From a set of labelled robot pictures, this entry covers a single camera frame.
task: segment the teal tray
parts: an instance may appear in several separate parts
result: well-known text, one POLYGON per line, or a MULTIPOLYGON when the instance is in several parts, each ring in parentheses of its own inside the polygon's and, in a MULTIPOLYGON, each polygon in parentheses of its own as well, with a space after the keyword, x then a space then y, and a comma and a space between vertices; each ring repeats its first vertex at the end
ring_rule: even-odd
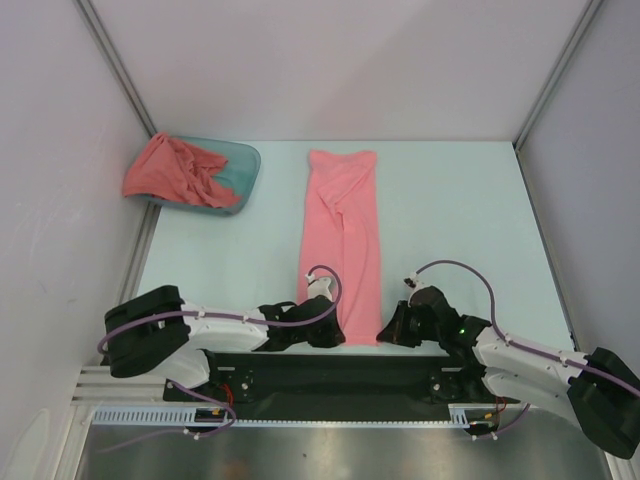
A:
POLYGON ((224 170, 213 178, 224 187, 231 187, 236 195, 242 198, 238 203, 226 208, 204 207, 200 205, 189 205, 186 203, 171 202, 153 195, 140 195, 144 199, 162 205, 163 207, 178 208, 189 212, 200 212, 209 215, 230 216, 235 215, 244 208, 253 191, 253 186, 260 171, 260 154, 258 151, 242 143, 224 142, 221 140, 209 140, 197 137, 176 137, 185 142, 197 145, 200 148, 211 152, 220 153, 227 157, 229 162, 224 170))

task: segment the crumpled pink cloth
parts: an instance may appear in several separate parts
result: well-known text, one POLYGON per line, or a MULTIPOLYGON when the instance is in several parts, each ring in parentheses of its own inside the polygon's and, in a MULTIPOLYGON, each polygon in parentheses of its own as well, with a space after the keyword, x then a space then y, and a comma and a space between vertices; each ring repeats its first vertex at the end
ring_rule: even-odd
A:
POLYGON ((189 205, 230 207, 241 197, 212 178, 226 164, 227 159, 219 153, 157 133, 127 172, 122 194, 150 194, 189 205))
POLYGON ((337 310, 346 345, 377 345, 382 330, 376 159, 375 152, 367 151, 335 155, 312 150, 309 157, 298 303, 306 300, 304 275, 311 267, 335 269, 344 288, 337 310))

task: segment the cable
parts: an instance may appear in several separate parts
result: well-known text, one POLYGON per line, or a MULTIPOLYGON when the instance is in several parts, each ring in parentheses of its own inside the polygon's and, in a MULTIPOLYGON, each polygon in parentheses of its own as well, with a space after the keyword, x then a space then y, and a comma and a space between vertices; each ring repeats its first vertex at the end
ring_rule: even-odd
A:
MULTIPOLYGON (((489 292, 489 301, 490 301, 490 305, 491 305, 491 311, 490 311, 490 316, 491 316, 491 326, 493 328, 493 330, 496 332, 496 334, 498 335, 498 337, 500 337, 500 339, 502 341, 504 341, 505 343, 507 343, 510 346, 513 346, 519 350, 522 350, 524 352, 527 353, 531 353, 533 355, 537 355, 539 357, 543 357, 546 358, 547 360, 552 360, 561 364, 566 364, 566 365, 570 365, 572 367, 578 368, 584 372, 590 373, 592 375, 596 375, 600 378, 604 378, 605 380, 608 380, 612 383, 614 383, 615 385, 625 389, 627 392, 631 393, 632 395, 640 398, 640 390, 638 390, 637 388, 629 385, 627 382, 620 380, 619 378, 614 377, 613 375, 611 375, 610 373, 607 372, 603 372, 602 370, 599 370, 597 368, 593 368, 590 367, 589 365, 583 365, 582 363, 578 363, 575 360, 571 360, 571 359, 566 359, 562 360, 562 358, 560 358, 558 355, 554 355, 552 353, 549 352, 545 352, 543 350, 539 350, 537 348, 534 347, 530 347, 529 345, 524 345, 522 343, 513 341, 513 340, 507 340, 506 334, 502 331, 502 329, 498 326, 498 322, 496 321, 496 297, 495 294, 493 292, 493 288, 491 287, 491 284, 489 283, 489 281, 485 278, 484 275, 482 275, 478 270, 476 270, 475 268, 471 267, 470 265, 467 265, 466 263, 462 263, 462 262, 458 262, 456 260, 436 260, 434 262, 428 263, 427 265, 424 265, 423 267, 419 268, 418 270, 416 270, 416 275, 420 275, 422 272, 424 272, 426 269, 434 267, 436 265, 456 265, 458 267, 462 267, 465 270, 470 271, 471 273, 473 273, 476 277, 478 277, 482 283, 484 283, 484 286, 487 287, 487 291, 489 292)), ((504 432, 507 429, 510 429, 511 427, 513 427, 516 423, 518 423, 520 421, 520 419, 524 416, 524 414, 529 410, 529 408, 531 407, 531 404, 527 404, 524 409, 522 410, 522 412, 520 413, 520 415, 518 417, 516 417, 516 419, 511 422, 509 425, 505 426, 504 428, 498 430, 498 432, 504 432)))
POLYGON ((199 400, 203 400, 205 402, 208 403, 212 403, 213 405, 223 408, 224 410, 227 411, 227 413, 229 413, 229 416, 231 417, 231 420, 227 421, 227 423, 225 423, 224 425, 220 425, 219 427, 216 427, 214 430, 211 430, 209 432, 203 432, 203 433, 195 433, 195 434, 190 434, 190 432, 187 429, 178 429, 178 428, 167 428, 164 430, 158 430, 155 432, 151 432, 151 433, 147 433, 145 435, 141 435, 139 437, 133 438, 131 440, 127 440, 126 442, 122 442, 122 443, 118 443, 116 445, 112 445, 111 447, 107 447, 107 448, 102 448, 100 450, 98 450, 98 453, 110 453, 113 452, 115 450, 119 450, 121 448, 124 447, 128 447, 130 445, 134 445, 136 443, 142 442, 144 440, 148 440, 150 438, 154 438, 154 437, 159 437, 160 435, 166 435, 168 433, 181 433, 181 434, 186 434, 186 435, 191 435, 191 437, 194 440, 198 440, 199 438, 208 438, 208 437, 213 437, 214 435, 218 435, 219 433, 224 432, 225 430, 231 428, 231 426, 236 423, 236 421, 238 420, 238 417, 236 416, 236 412, 233 410, 233 408, 231 408, 230 405, 219 402, 218 400, 211 398, 211 397, 207 397, 206 395, 201 395, 198 392, 194 392, 193 390, 190 390, 186 387, 183 387, 182 385, 180 385, 179 383, 176 383, 172 380, 170 380, 170 382, 173 384, 173 386, 175 388, 177 388, 178 390, 180 390, 183 393, 186 393, 187 395, 191 395, 194 398, 197 398, 199 400))
POLYGON ((229 406, 233 407, 233 392, 231 391, 231 388, 229 388, 229 385, 227 385, 226 383, 223 383, 220 388, 224 390, 224 392, 226 393, 227 403, 229 404, 229 406))
POLYGON ((472 437, 473 440, 488 440, 488 439, 496 439, 498 438, 498 433, 504 433, 508 430, 511 430, 513 427, 515 427, 517 424, 519 424, 522 419, 525 417, 525 415, 527 414, 527 412, 529 411, 529 409, 531 408, 531 404, 527 403, 524 408, 520 411, 520 413, 518 413, 518 415, 516 416, 516 418, 514 418, 511 423, 509 423, 508 425, 505 425, 504 427, 500 428, 499 430, 495 431, 495 432, 491 432, 491 433, 486 433, 484 435, 478 435, 478 436, 474 436, 472 437))
MULTIPOLYGON (((338 286, 338 293, 336 294, 336 301, 333 302, 331 306, 328 309, 326 309, 324 312, 322 312, 320 315, 316 315, 313 318, 309 318, 307 320, 301 320, 299 322, 274 322, 274 321, 263 320, 259 318, 246 318, 242 315, 236 315, 233 313, 222 313, 222 312, 204 312, 204 317, 238 320, 240 322, 253 323, 256 325, 269 325, 271 327, 302 327, 304 325, 310 325, 312 323, 318 322, 323 318, 327 317, 331 312, 333 312, 336 309, 340 300, 342 299, 342 281, 340 280, 340 277, 338 276, 336 271, 333 268, 328 267, 326 265, 316 265, 311 270, 309 270, 309 275, 311 275, 313 272, 315 272, 318 269, 323 269, 328 271, 336 279, 336 283, 338 286)), ((140 325, 146 325, 147 323, 156 323, 162 320, 175 318, 175 317, 200 317, 200 316, 202 316, 201 312, 196 310, 193 310, 193 311, 176 310, 173 312, 158 313, 155 315, 150 315, 148 317, 139 318, 138 320, 134 320, 133 322, 125 323, 120 327, 114 328, 109 333, 107 333, 104 337, 102 337, 102 339, 98 342, 98 352, 101 353, 102 355, 107 355, 108 351, 105 350, 104 347, 109 342, 109 340, 120 335, 121 333, 131 330, 132 328, 139 327, 140 325)))
POLYGON ((502 412, 504 412, 507 409, 507 400, 504 397, 496 397, 499 398, 502 401, 502 408, 501 409, 497 409, 497 414, 500 415, 502 412))

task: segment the light blue table surface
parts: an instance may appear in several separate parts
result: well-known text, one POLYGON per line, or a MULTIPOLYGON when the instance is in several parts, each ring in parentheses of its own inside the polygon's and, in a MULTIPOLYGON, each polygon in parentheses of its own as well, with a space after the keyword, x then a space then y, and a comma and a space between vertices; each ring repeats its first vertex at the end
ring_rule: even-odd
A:
MULTIPOLYGON (((454 259, 480 270, 496 292, 503 329, 572 348, 542 241, 511 144, 507 142, 244 142, 262 156, 253 195, 228 218, 163 208, 139 293, 177 285, 185 299, 250 310, 295 299, 311 149, 378 154, 383 318, 409 293, 403 279, 423 264, 454 259)), ((422 275, 461 313, 489 318, 482 283, 454 266, 422 275)), ((286 353, 435 354, 384 345, 286 353)))

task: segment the red wire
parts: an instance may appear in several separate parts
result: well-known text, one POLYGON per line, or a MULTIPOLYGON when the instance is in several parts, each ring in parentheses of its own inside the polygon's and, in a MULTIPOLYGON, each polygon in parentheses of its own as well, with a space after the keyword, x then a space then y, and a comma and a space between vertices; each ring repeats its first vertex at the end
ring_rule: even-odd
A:
POLYGON ((498 410, 498 414, 504 412, 507 409, 507 401, 505 400, 504 397, 496 397, 496 400, 501 400, 502 401, 502 408, 500 410, 498 410))
POLYGON ((220 388, 222 388, 222 390, 225 391, 225 393, 227 394, 227 403, 229 404, 230 407, 233 406, 233 393, 231 392, 231 388, 229 388, 229 385, 227 385, 226 383, 222 384, 220 386, 220 388))

